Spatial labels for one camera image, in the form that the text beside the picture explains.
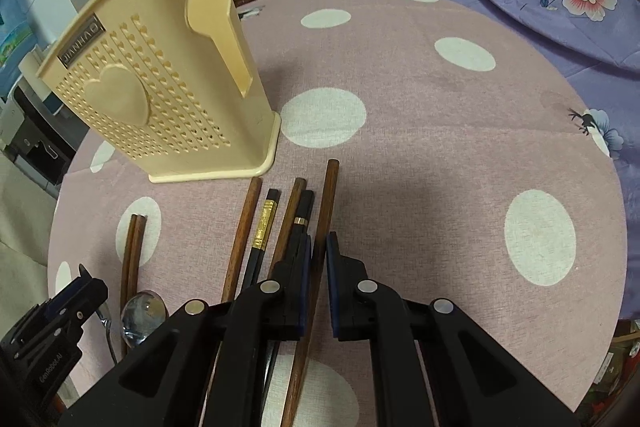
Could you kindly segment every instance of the tablecloth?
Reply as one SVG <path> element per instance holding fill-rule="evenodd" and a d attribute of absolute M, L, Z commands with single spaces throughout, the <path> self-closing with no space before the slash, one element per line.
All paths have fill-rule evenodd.
<path fill-rule="evenodd" d="M 282 116 L 260 199 L 273 187 L 287 201 L 303 176 L 319 200 L 337 158 L 341 251 L 403 298 L 452 299 L 575 408 L 616 324 L 626 232 L 612 160 L 599 133 L 569 116 L 586 110 L 569 83 L 516 33 L 447 0 L 251 6 L 263 8 L 242 28 Z M 90 132 L 54 216 L 50 293 L 82 262 L 107 283 L 115 312 L 137 212 L 148 216 L 139 288 L 170 312 L 191 298 L 219 302 L 247 187 L 151 184 Z M 326 281 L 321 288 L 296 425 L 375 425 L 369 347 L 332 339 Z M 82 393 L 112 365 L 97 318 L 79 346 L 72 378 Z M 281 349 L 264 426 L 279 425 L 293 349 Z"/>

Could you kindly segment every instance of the gold band on chopstick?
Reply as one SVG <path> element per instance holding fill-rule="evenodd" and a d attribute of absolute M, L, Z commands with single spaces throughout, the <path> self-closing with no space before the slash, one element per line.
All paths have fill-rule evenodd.
<path fill-rule="evenodd" d="M 306 180 L 304 178 L 296 178 L 291 188 L 289 195 L 289 203 L 284 212 L 282 218 L 282 225 L 280 226 L 280 233 L 278 234 L 278 240 L 276 241 L 276 248 L 273 250 L 273 257 L 271 258 L 271 266 L 269 267 L 269 276 L 273 273 L 273 268 L 276 263 L 282 261 L 284 254 L 287 250 L 287 244 L 289 243 L 289 236 L 291 234 L 291 227 L 293 227 L 293 220 L 296 217 L 296 209 L 298 202 L 300 201 L 300 194 L 306 188 Z"/>
<path fill-rule="evenodd" d="M 266 250 L 267 241 L 269 240 L 269 234 L 271 232 L 271 225 L 273 225 L 273 218 L 276 215 L 276 209 L 278 204 L 273 200 L 266 200 L 262 206 L 262 213 L 260 214 L 260 220 L 258 221 L 258 228 L 255 232 L 253 248 L 259 250 Z"/>

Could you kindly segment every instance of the metal spoon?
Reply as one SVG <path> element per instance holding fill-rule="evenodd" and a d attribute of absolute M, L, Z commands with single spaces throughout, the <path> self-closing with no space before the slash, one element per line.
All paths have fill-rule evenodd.
<path fill-rule="evenodd" d="M 254 6 L 253 8 L 245 8 L 244 10 L 240 10 L 238 12 L 238 18 L 242 20 L 247 17 L 253 17 L 254 15 L 260 15 L 262 8 L 264 8 L 264 6 Z"/>
<path fill-rule="evenodd" d="M 80 275 L 89 273 L 82 263 L 78 265 L 78 271 Z M 107 336 L 107 346 L 109 346 L 109 353 L 111 354 L 111 360 L 113 360 L 113 363 L 118 363 L 118 359 L 116 359 L 116 353 L 113 350 L 113 344 L 111 344 L 111 313 L 109 311 L 107 303 L 102 303 L 101 306 L 95 311 L 95 314 L 98 315 L 100 322 L 104 326 L 104 331 Z"/>
<path fill-rule="evenodd" d="M 136 293 L 122 309 L 122 334 L 127 346 L 142 344 L 167 319 L 168 313 L 161 296 L 151 290 Z"/>

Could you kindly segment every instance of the purple blanket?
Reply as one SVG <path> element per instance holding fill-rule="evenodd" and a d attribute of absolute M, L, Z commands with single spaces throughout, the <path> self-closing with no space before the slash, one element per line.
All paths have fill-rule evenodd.
<path fill-rule="evenodd" d="M 625 201 L 628 263 L 620 316 L 640 317 L 640 3 L 452 1 L 500 21 L 526 38 L 590 108 L 603 147 L 614 160 Z M 598 202 L 586 211 L 598 219 Z"/>

